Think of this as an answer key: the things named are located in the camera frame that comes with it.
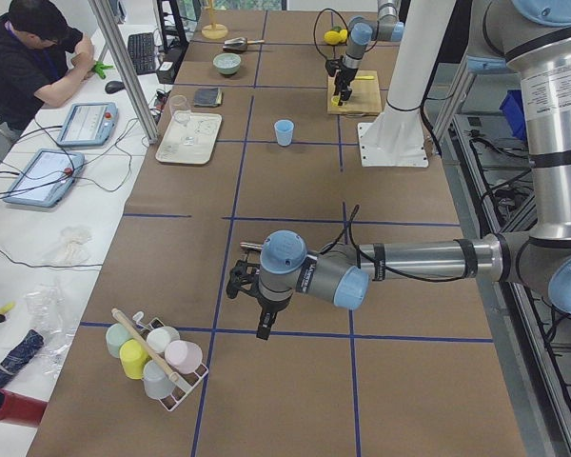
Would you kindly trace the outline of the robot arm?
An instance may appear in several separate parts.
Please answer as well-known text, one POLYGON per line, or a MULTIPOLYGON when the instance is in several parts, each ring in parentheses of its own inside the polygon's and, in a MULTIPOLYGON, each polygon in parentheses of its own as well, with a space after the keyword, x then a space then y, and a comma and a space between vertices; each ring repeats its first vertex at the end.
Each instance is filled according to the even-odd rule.
POLYGON ((355 16, 348 23, 345 54, 338 59, 327 59, 325 69, 334 78, 332 101, 337 106, 347 102, 352 94, 351 83, 357 76, 367 47, 371 42, 399 42, 404 36, 404 23, 399 20, 400 1, 377 2, 377 19, 371 21, 355 16))
MULTIPOLYGON (((420 158, 425 92, 455 5, 414 1, 402 26, 396 8, 382 1, 376 19, 351 19, 345 54, 326 65, 342 96, 371 42, 400 44, 385 108, 359 130, 369 167, 411 167, 420 158)), ((275 231, 258 246, 259 262, 238 261, 226 283, 229 298, 243 293, 258 301, 259 338, 269 337, 294 293, 354 310, 372 282, 395 278, 446 283, 486 276, 530 288, 571 315, 571 1, 473 1, 470 11, 467 68, 512 70, 521 80, 535 224, 477 240, 418 244, 359 245, 344 228, 318 251, 295 232, 275 231)))

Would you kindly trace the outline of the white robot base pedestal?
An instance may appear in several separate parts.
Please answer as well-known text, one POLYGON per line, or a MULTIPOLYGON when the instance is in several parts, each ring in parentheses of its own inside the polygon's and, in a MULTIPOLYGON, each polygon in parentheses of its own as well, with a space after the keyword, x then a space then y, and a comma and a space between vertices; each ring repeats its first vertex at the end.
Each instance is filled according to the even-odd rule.
POLYGON ((464 1, 412 1, 404 21, 397 60, 384 110, 358 125, 361 164, 365 168, 426 168, 423 98, 431 85, 443 37, 464 1))

